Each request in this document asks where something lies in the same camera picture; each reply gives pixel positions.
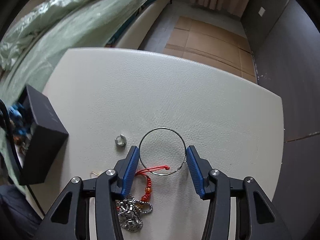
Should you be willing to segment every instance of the orange bead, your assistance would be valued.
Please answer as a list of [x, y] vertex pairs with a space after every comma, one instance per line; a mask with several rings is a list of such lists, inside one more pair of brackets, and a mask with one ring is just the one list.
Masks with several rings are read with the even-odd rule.
[[152, 188], [151, 187], [146, 187], [144, 190], [145, 190], [146, 193], [149, 193], [149, 194], [152, 192]]

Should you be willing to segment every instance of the blue gripper pad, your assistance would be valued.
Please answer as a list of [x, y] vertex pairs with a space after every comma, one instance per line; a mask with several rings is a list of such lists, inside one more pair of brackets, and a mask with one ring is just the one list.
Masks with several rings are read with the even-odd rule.
[[139, 162], [139, 149], [138, 147], [135, 146], [134, 152], [131, 155], [131, 159], [129, 161], [129, 164], [127, 166], [127, 169], [122, 179], [121, 195], [123, 198], [125, 198], [130, 193], [133, 179], [136, 174], [138, 162]]
[[202, 199], [204, 197], [204, 177], [199, 169], [198, 163], [192, 153], [190, 146], [187, 148], [187, 164], [192, 178], [193, 185], [195, 186], [196, 193]]

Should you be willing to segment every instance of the metal screw head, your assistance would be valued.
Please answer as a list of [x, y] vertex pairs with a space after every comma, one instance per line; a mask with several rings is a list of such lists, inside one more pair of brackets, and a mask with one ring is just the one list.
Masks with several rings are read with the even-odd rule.
[[248, 183], [254, 182], [254, 178], [253, 178], [253, 177], [246, 177], [245, 180], [246, 180]]
[[80, 178], [79, 178], [79, 177], [73, 177], [73, 178], [71, 179], [71, 182], [74, 183], [74, 184], [78, 183], [79, 181], [80, 181]]
[[112, 175], [114, 175], [116, 173], [116, 171], [114, 170], [114, 169], [110, 169], [110, 170], [107, 170], [106, 171], [106, 174], [108, 175], [108, 176], [112, 176]]
[[218, 176], [218, 175], [220, 174], [220, 171], [217, 170], [217, 169], [213, 169], [213, 170], [211, 170], [210, 172], [211, 172], [211, 174], [212, 174], [213, 176]]

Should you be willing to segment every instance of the light switch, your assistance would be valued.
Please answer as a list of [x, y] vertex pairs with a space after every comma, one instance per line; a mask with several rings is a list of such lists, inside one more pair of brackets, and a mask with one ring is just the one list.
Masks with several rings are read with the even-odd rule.
[[261, 7], [259, 10], [259, 15], [262, 17], [262, 15], [264, 14], [265, 11], [266, 10], [263, 7]]

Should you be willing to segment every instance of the metal ring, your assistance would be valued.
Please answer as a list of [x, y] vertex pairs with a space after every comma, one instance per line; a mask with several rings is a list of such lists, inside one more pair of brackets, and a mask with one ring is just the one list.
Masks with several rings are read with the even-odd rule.
[[167, 127], [158, 127], [158, 128], [154, 128], [154, 129], [150, 130], [149, 132], [147, 132], [147, 133], [142, 137], [142, 139], [141, 139], [141, 141], [140, 141], [140, 143], [139, 143], [139, 159], [140, 159], [143, 167], [145, 167], [145, 168], [147, 169], [146, 165], [143, 163], [143, 161], [142, 161], [142, 159], [141, 159], [141, 154], [140, 154], [141, 143], [142, 143], [142, 141], [144, 140], [144, 138], [145, 138], [149, 133], [152, 133], [153, 131], [155, 131], [155, 130], [160, 130], [160, 129], [169, 130], [169, 131], [171, 131], [171, 132], [174, 132], [176, 135], [178, 135], [178, 136], [180, 137], [181, 141], [183, 142], [183, 146], [184, 146], [184, 159], [183, 159], [183, 162], [181, 163], [181, 165], [179, 166], [179, 168], [177, 168], [175, 171], [170, 172], [170, 173], [157, 173], [157, 172], [151, 171], [151, 173], [152, 173], [152, 174], [155, 174], [155, 175], [168, 176], [168, 175], [171, 175], [171, 174], [176, 173], [178, 170], [180, 170], [180, 169], [182, 168], [182, 165], [186, 162], [186, 156], [187, 156], [187, 147], [186, 147], [186, 144], [185, 144], [182, 136], [181, 136], [178, 132], [176, 132], [175, 130], [170, 129], [170, 128], [167, 128]]

